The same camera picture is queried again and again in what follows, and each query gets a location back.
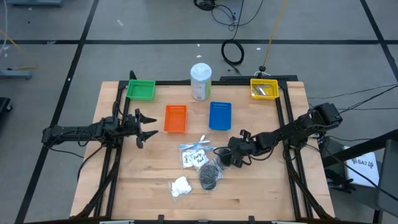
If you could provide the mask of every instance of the concrete floor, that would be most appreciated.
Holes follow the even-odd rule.
[[[9,36],[14,40],[79,40],[93,0],[65,0],[63,7],[9,6]],[[246,1],[242,21],[255,13],[260,0]],[[398,1],[368,0],[369,8],[386,40],[398,40]],[[239,0],[218,0],[239,14]],[[259,15],[239,28],[236,39],[268,39],[282,1],[265,0]],[[4,30],[4,6],[0,4],[0,29]],[[224,19],[222,12],[215,16]],[[234,75],[220,54],[221,44],[204,44],[203,39],[230,39],[233,33],[217,24],[209,12],[197,9],[191,1],[100,0],[87,40],[175,40],[195,39],[200,44],[84,45],[59,125],[89,124],[93,119],[100,84],[125,80],[133,69],[142,79],[183,80],[190,67],[208,63],[213,79]],[[377,40],[359,0],[289,1],[276,39],[285,40]],[[0,69],[37,64],[31,80],[0,80],[0,96],[9,97],[14,110],[0,132],[0,223],[13,223],[41,150],[41,131],[50,124],[65,77],[74,57],[75,44],[24,44],[35,62],[14,46],[0,55]],[[245,60],[238,68],[252,75],[262,63],[266,44],[244,44]],[[398,45],[388,45],[398,57]],[[239,52],[227,46],[226,54]],[[308,97],[330,96],[374,86],[397,83],[379,44],[275,44],[267,63],[273,75],[298,75],[305,82]],[[346,108],[381,92],[374,90],[328,100]],[[362,108],[398,106],[398,89],[370,101]],[[311,104],[323,100],[311,100]],[[344,122],[330,131],[346,138],[373,138],[398,126],[396,111],[350,111]],[[57,149],[84,154],[76,144]],[[382,159],[382,152],[377,152]],[[76,189],[76,173],[82,159],[49,152],[40,176],[26,222],[67,218]],[[371,222],[373,211],[346,195],[331,191],[336,216],[343,220]],[[385,214],[383,223],[397,223]]]

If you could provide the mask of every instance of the green tray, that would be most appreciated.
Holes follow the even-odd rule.
[[[155,93],[155,81],[130,80],[126,97],[132,100],[153,100]]]

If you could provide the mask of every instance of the blue tray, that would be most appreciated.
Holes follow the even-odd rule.
[[[209,128],[214,130],[231,129],[232,105],[225,102],[210,102]]]

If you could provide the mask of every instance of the yellow tray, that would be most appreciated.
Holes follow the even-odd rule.
[[[266,96],[258,95],[255,92],[255,95],[252,95],[252,89],[254,85],[269,85],[269,87],[263,88]],[[252,78],[250,79],[250,95],[251,98],[255,100],[274,100],[279,97],[279,89],[278,89],[278,80],[266,80],[266,79],[257,79]]]

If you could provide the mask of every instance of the wooden tabletop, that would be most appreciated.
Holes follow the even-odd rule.
[[[94,122],[111,115],[117,87],[117,82],[102,84]],[[288,82],[288,87],[296,119],[308,110],[307,96],[302,82]],[[241,129],[257,134],[279,128],[275,101],[252,100],[248,86],[212,86],[210,99],[202,102],[194,100],[190,93],[189,85],[156,86],[153,101],[131,101],[130,113],[139,108],[145,116],[157,119],[155,123],[142,125],[143,131],[159,130],[159,133],[145,142],[143,149],[136,147],[134,136],[124,138],[112,219],[156,220],[158,215],[163,214],[166,220],[247,220],[250,215],[254,215],[256,220],[294,220],[281,142],[275,147],[271,158],[264,162],[254,161],[251,166],[243,165],[241,169],[226,169],[224,178],[212,191],[202,189],[195,169],[181,169],[180,163],[179,144],[197,142],[202,134],[206,134],[211,146],[219,147],[227,145],[230,137],[238,137]],[[282,92],[280,94],[287,123],[284,96]],[[209,129],[211,101],[232,103],[231,130]],[[166,105],[187,105],[185,134],[163,132]],[[308,143],[317,147],[315,140],[311,139]],[[85,157],[99,145],[98,142],[89,143]],[[104,154],[103,149],[83,167],[71,215],[80,212],[98,189]],[[319,152],[306,147],[302,149],[302,160],[308,189],[325,211],[333,216]],[[193,191],[173,199],[170,182],[183,175],[188,178]],[[305,217],[302,194],[297,189],[301,214]],[[101,214],[105,213],[107,192],[103,201]]]

